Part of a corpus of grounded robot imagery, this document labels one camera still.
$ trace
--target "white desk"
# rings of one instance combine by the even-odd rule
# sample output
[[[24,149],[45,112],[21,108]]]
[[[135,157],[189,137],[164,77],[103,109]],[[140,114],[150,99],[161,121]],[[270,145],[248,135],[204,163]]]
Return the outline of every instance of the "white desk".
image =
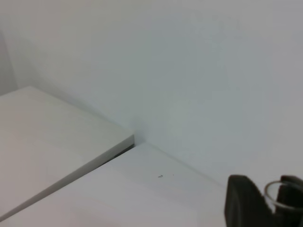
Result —
[[[143,144],[0,227],[223,227],[224,200],[223,188]]]
[[[0,217],[58,190],[133,143],[131,132],[35,88],[1,96]]]

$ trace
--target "white surface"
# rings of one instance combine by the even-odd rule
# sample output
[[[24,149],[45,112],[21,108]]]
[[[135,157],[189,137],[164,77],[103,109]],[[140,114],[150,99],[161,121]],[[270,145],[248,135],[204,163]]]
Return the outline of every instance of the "white surface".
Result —
[[[131,132],[28,87],[0,97],[0,216],[133,144]]]
[[[303,1],[1,0],[0,12],[20,87],[102,113],[222,184],[303,177]]]
[[[144,144],[0,227],[223,227],[224,200],[219,186]]]

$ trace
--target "white shelf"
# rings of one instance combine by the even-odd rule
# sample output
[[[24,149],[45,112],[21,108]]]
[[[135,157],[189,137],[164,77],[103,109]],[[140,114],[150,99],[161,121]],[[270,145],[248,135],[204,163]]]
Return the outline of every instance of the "white shelf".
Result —
[[[224,189],[143,144],[0,227],[223,227],[224,201]]]
[[[131,132],[35,88],[1,96],[0,217],[79,178],[133,143]]]

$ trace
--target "white wall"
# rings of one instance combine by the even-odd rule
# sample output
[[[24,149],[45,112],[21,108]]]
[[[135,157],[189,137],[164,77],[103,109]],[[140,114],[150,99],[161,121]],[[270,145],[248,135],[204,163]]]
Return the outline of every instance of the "white wall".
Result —
[[[2,0],[18,85],[135,130],[222,185],[303,176],[300,0]]]
[[[17,88],[7,45],[0,27],[0,96]]]

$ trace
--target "white panel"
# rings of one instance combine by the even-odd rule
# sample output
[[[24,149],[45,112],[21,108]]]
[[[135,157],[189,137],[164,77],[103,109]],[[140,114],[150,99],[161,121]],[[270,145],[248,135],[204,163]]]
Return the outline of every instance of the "white panel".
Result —
[[[131,132],[35,88],[1,96],[0,216],[41,199],[133,143]]]
[[[101,113],[221,184],[303,177],[303,1],[0,5],[19,86]]]
[[[144,144],[0,227],[223,227],[224,200],[218,185]]]

